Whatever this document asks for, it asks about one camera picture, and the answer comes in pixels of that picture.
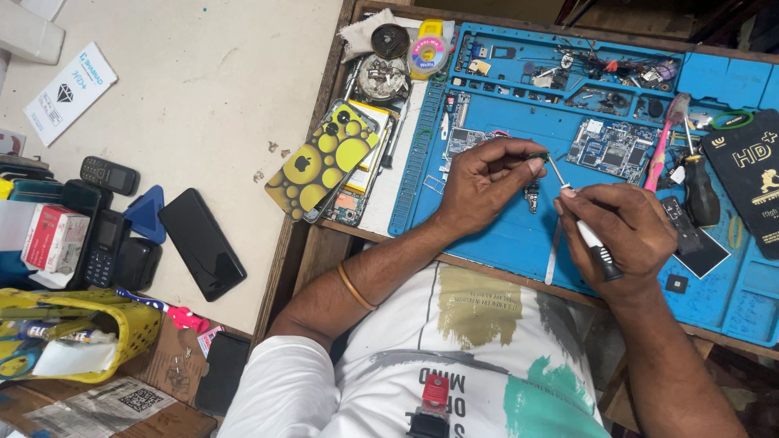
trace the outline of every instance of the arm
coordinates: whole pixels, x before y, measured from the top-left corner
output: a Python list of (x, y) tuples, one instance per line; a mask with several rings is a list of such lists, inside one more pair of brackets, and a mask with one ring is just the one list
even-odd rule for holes
[[(359, 253), (344, 270), (365, 301), (378, 305), (450, 243), (486, 227), (519, 189), (546, 175), (546, 149), (530, 140), (500, 137), (458, 154), (438, 210), (398, 238)], [(309, 337), (327, 351), (333, 341), (368, 312), (335, 270), (297, 294), (273, 321), (268, 336)]]
[[(654, 194), (630, 184), (563, 189), (555, 208), (571, 259), (609, 304), (622, 330), (636, 413), (649, 437), (745, 437), (665, 302), (657, 274), (676, 249), (676, 231)], [(625, 276), (603, 282), (576, 227), (581, 218)]]

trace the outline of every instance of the white t-shirt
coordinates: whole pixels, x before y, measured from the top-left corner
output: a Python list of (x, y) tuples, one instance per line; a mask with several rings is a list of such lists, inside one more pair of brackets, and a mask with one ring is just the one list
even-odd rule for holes
[(351, 332), (333, 368), (297, 336), (252, 353), (219, 437), (401, 437), (431, 375), (450, 436), (607, 437), (563, 300), (431, 263)]

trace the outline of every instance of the sim tray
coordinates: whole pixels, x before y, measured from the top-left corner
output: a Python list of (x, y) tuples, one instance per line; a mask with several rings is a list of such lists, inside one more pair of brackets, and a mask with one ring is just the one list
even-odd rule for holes
[(440, 195), (443, 195), (443, 186), (445, 186), (446, 183), (441, 181), (440, 179), (433, 178), (432, 176), (427, 175), (425, 177), (425, 180), (422, 182), (422, 185), (435, 190)]

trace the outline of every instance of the black and white screwdriver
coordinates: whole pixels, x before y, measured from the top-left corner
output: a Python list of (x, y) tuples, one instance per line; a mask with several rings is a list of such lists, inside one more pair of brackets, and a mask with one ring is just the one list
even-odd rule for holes
[[(562, 184), (560, 189), (571, 189), (571, 185), (562, 179), (562, 175), (560, 175), (560, 171), (557, 170), (557, 166), (555, 166), (555, 162), (552, 159), (549, 160), (549, 164), (552, 165), (552, 169), (555, 170), (557, 178), (559, 178), (560, 184)], [(612, 257), (612, 254), (595, 234), (595, 231), (590, 228), (590, 225), (585, 224), (584, 221), (578, 217), (575, 216), (575, 218), (576, 226), (579, 227), (579, 233), (581, 233), (587, 246), (590, 247), (592, 256), (595, 258), (597, 263), (601, 265), (601, 269), (603, 270), (603, 281), (612, 281), (616, 280), (617, 278), (622, 278), (624, 274), (614, 264), (614, 258)]]

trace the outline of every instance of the solder wick spool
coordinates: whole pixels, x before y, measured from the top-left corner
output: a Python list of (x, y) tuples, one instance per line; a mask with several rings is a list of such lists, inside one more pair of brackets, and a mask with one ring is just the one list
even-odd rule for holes
[(424, 34), (408, 51), (408, 65), (418, 75), (429, 75), (443, 68), (448, 54), (449, 45), (441, 35)]

